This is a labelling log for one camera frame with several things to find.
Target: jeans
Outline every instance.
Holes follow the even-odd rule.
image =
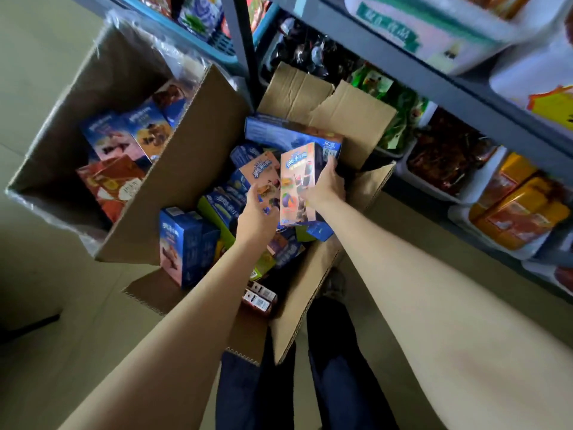
[[[345,306],[316,299],[306,316],[308,358],[323,430],[397,429],[394,415],[362,356]],[[225,352],[217,390],[217,430],[294,429],[296,345],[275,365],[270,332],[260,367]]]

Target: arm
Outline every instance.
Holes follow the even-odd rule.
[[[276,208],[261,211],[256,188],[235,244],[60,430],[199,428],[249,275],[278,224]]]
[[[329,162],[305,197],[340,239],[443,423],[450,429],[570,428],[571,351],[344,203],[334,169]]]

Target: floor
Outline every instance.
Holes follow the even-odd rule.
[[[5,186],[101,20],[70,0],[0,0],[0,185]],[[573,307],[456,239],[388,195],[370,214],[384,228],[449,263],[573,346]],[[62,311],[61,321],[0,347],[0,429],[52,430],[141,340],[159,316],[121,294],[152,267],[99,264],[70,233],[0,196],[0,325]],[[362,351],[400,427],[443,428],[396,340],[348,259],[347,305]],[[297,429],[320,427],[306,356],[297,338]],[[214,428],[214,403],[202,429]]]

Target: brown box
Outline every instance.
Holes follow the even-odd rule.
[[[51,224],[74,231],[97,260],[159,265],[159,211],[172,205],[195,209],[199,197],[224,172],[229,153],[242,137],[249,108],[211,67],[161,157],[118,222],[106,231],[97,202],[75,173],[87,162],[78,123],[106,109],[124,112],[137,107],[171,76],[167,66],[158,70],[147,63],[157,54],[144,37],[134,34],[133,39],[139,44],[128,42],[112,26],[103,30],[6,192]],[[346,136],[341,160],[357,170],[395,114],[393,108],[345,82],[334,90],[331,84],[285,64],[277,69],[258,111]],[[357,177],[347,193],[348,202],[364,211],[392,169],[388,165]],[[240,307],[228,350],[261,362],[270,325],[275,361],[281,362],[340,253],[336,237],[313,243],[272,319]],[[134,281],[125,292],[160,314],[168,313],[185,296],[161,268]]]

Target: black metal leg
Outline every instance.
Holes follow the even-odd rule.
[[[45,325],[49,325],[60,319],[60,314],[52,315],[51,317],[44,318],[43,320],[36,321],[30,325],[25,325],[19,329],[15,330],[0,330],[0,344],[19,338],[26,333],[32,332],[34,330],[40,329]]]
[[[249,86],[253,106],[256,108],[261,100],[262,88],[258,80],[257,58],[250,29],[247,0],[221,0],[221,2],[233,39],[233,48]]]

